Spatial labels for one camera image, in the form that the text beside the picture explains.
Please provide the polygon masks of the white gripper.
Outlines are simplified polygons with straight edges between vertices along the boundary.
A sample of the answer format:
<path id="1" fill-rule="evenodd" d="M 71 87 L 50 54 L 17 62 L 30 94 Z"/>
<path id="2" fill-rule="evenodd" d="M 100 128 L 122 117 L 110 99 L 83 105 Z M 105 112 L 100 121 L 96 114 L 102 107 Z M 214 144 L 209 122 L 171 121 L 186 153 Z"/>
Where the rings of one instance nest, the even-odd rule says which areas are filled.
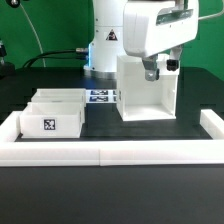
<path id="1" fill-rule="evenodd" d="M 183 50 L 181 45 L 196 37 L 198 15 L 198 0 L 126 3 L 123 12 L 123 47 L 127 55 L 143 58 L 147 81 L 159 79 L 158 56 L 155 54 L 172 48 L 166 62 L 167 70 L 176 71 L 179 68 Z"/>

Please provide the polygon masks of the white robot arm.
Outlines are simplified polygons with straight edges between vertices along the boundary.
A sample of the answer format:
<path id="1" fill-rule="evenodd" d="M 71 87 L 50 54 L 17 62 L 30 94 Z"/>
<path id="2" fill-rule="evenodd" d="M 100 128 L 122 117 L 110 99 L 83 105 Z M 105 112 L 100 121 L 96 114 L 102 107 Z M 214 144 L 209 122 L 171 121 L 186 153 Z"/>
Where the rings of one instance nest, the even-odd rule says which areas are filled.
<path id="1" fill-rule="evenodd" d="M 84 74 L 115 79 L 122 54 L 154 61 L 166 50 L 169 63 L 197 35 L 199 0 L 92 0 L 94 37 Z"/>

